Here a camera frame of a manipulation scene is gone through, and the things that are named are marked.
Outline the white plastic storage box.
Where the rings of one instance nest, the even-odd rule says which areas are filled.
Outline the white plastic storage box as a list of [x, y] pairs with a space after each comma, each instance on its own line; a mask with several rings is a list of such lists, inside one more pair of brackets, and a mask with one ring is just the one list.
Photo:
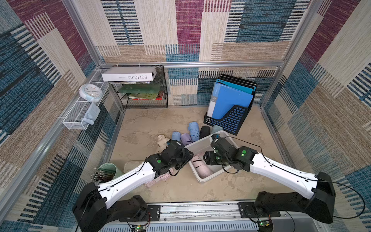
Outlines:
[[200, 183], [205, 183], [220, 174], [225, 173], [232, 169], [231, 166], [222, 166], [222, 165], [207, 165], [203, 159], [203, 156], [207, 151], [213, 151], [211, 147], [213, 139], [212, 136], [206, 136], [196, 142], [193, 142], [189, 145], [186, 145], [186, 149], [194, 154], [191, 161], [188, 162], [193, 174]]

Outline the pink umbrella with black strap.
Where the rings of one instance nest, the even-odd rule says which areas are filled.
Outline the pink umbrella with black strap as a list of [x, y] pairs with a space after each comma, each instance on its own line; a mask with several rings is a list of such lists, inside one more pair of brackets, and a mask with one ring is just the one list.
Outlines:
[[198, 155], [194, 156], [191, 162], [200, 178], [207, 178], [213, 174], [212, 170]]

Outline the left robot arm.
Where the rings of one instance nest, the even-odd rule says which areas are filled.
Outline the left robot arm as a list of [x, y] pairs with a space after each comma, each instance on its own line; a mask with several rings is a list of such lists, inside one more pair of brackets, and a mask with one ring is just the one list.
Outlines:
[[182, 169], [194, 154], [176, 140], [170, 140], [160, 153], [148, 156], [142, 164], [128, 173], [106, 183], [93, 182], [83, 187], [72, 212], [77, 221], [77, 229], [82, 232], [98, 232], [107, 223], [119, 220], [147, 221], [150, 215], [144, 199], [135, 195], [123, 200], [126, 194], [163, 174]]

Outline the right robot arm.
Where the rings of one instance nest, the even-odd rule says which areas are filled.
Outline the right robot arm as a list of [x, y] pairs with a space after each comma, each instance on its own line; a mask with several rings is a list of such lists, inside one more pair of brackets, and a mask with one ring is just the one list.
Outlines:
[[211, 136], [211, 148], [212, 151], [203, 156], [207, 165], [231, 166], [238, 171], [262, 175], [293, 190], [289, 193], [259, 192], [253, 205], [256, 215], [293, 211], [305, 213], [322, 223], [333, 222], [336, 194], [328, 174], [315, 175], [293, 169], [252, 148], [236, 148], [228, 137], [219, 134]]

